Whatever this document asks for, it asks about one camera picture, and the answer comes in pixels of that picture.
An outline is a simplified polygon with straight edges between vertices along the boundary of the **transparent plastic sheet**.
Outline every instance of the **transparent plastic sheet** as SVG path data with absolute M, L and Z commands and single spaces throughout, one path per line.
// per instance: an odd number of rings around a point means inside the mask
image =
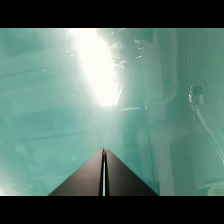
M 223 29 L 96 31 L 1 29 L 0 195 L 48 195 L 101 147 L 160 195 L 224 195 Z

